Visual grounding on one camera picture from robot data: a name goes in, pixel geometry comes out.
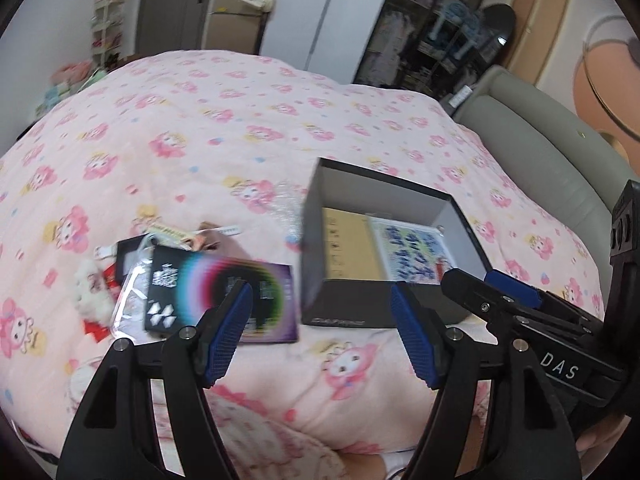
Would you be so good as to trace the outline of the clear phone case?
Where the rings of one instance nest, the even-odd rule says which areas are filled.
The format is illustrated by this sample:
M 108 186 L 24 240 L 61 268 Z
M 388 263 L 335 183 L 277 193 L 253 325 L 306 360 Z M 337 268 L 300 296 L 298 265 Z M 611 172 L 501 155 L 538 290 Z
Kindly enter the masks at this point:
M 128 338 L 134 344 L 155 342 L 158 336 L 144 328 L 146 302 L 151 276 L 154 244 L 142 244 L 134 253 L 134 262 L 125 278 L 115 304 L 111 334 L 115 339 Z

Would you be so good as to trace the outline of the pink cartoon print blanket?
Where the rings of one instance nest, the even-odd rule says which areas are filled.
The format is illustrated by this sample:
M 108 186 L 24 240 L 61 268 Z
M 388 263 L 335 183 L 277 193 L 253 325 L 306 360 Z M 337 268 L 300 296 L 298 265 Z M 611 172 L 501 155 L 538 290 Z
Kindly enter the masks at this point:
M 603 312 L 582 238 L 520 190 L 428 98 L 343 86 L 261 56 L 168 52 L 58 104 L 1 161 L 1 407 L 62 451 L 111 344 L 74 281 L 94 250 L 152 223 L 237 226 L 259 260 L 298 266 L 297 209 L 319 158 L 450 194 L 495 268 Z M 305 327 L 244 346 L 207 391 L 244 479 L 343 479 L 413 448 L 435 400 L 393 330 Z

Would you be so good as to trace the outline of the black rainbow product box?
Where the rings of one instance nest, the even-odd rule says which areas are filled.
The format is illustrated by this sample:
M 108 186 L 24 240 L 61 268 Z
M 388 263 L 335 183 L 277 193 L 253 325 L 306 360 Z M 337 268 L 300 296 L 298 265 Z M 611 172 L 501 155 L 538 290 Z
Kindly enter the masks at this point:
M 152 258 L 144 329 L 168 336 L 198 324 L 207 310 L 224 301 L 236 281 L 252 289 L 244 344 L 290 344 L 298 339 L 290 266 L 164 246 L 155 248 Z

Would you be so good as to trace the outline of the grey door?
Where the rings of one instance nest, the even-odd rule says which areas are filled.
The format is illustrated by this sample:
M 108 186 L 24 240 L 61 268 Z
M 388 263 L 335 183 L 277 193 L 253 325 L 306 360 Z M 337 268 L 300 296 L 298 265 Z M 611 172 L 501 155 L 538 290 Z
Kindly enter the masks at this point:
M 199 49 L 209 0 L 140 0 L 134 52 Z

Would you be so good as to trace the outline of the white fluffy plush toy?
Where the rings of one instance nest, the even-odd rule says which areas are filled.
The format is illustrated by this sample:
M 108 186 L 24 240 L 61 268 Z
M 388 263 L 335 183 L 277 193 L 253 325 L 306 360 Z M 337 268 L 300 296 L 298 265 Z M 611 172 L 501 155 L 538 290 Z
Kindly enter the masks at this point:
M 101 269 L 93 260 L 81 261 L 74 274 L 74 303 L 85 333 L 101 342 L 111 333 L 111 322 L 120 286 L 115 266 Z

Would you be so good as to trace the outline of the grey padded headboard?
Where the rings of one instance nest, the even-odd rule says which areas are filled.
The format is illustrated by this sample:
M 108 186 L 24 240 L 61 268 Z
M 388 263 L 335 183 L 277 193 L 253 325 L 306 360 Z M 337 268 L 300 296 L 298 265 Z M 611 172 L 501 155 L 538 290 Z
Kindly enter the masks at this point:
M 639 177 L 603 136 L 551 96 L 500 66 L 452 115 L 518 188 L 586 245 L 602 292 L 611 285 L 612 210 Z

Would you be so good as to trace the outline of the brown cloth item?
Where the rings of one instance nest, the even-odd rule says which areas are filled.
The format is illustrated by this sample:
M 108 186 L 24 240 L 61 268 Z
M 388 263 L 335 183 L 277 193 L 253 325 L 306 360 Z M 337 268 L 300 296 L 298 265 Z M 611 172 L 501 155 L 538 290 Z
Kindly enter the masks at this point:
M 202 221 L 194 231 L 200 252 L 211 252 L 220 256 L 233 255 L 233 240 L 212 222 Z

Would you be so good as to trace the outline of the tan booklet in box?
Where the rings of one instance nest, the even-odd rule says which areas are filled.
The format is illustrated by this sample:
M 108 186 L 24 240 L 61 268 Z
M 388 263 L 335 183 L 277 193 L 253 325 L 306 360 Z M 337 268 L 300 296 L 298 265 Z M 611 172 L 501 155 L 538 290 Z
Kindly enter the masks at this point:
M 326 276 L 339 280 L 386 281 L 369 218 L 322 208 Z

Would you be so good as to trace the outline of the small black card packet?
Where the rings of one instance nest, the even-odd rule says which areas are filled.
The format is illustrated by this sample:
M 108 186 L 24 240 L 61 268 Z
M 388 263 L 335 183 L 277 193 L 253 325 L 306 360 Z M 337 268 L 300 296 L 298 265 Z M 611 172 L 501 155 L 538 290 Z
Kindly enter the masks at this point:
M 144 235 L 138 235 L 116 243 L 115 281 L 117 284 L 124 284 L 129 271 L 139 260 L 138 249 L 144 239 Z

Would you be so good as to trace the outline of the white shelf rack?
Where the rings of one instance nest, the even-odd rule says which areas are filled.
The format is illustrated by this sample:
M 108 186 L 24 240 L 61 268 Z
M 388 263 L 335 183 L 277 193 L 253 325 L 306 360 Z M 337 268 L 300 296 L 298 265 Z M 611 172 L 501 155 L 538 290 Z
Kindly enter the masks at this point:
M 107 68 L 122 46 L 125 0 L 94 0 L 91 19 L 91 55 L 96 66 Z

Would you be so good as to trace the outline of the black glass display cabinet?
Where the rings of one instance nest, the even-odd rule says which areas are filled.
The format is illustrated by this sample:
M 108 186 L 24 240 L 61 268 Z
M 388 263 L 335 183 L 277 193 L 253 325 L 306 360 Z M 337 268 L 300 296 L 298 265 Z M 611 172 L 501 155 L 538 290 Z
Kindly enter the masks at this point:
M 385 0 L 354 81 L 441 101 L 496 64 L 516 23 L 487 0 Z

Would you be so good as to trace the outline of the blue lettered white card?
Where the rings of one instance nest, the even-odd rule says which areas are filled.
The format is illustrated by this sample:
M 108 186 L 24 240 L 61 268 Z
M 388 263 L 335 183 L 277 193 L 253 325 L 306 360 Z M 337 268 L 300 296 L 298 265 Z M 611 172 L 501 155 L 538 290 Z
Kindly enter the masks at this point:
M 444 236 L 431 226 L 369 217 L 378 255 L 391 281 L 439 285 L 456 262 Z

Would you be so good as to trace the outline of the white wardrobe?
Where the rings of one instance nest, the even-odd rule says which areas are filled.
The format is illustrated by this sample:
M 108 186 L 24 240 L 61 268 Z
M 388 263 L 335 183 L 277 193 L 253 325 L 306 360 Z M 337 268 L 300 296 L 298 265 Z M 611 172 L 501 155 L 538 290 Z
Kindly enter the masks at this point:
M 351 84 L 385 0 L 276 0 L 260 54 Z

